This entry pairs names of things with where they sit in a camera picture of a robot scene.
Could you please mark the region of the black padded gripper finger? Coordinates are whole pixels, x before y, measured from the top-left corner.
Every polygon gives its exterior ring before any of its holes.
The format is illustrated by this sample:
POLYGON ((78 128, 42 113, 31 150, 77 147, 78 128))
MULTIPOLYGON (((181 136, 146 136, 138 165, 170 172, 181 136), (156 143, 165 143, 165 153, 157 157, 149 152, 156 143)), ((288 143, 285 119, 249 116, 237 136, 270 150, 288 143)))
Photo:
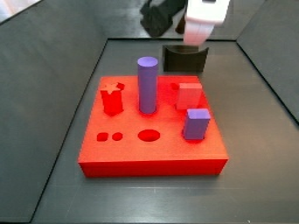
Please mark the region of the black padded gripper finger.
POLYGON ((186 0, 162 0, 152 4, 153 0, 145 0, 140 9, 142 18, 140 25, 152 38, 161 37, 173 24, 173 16, 184 8, 186 0))

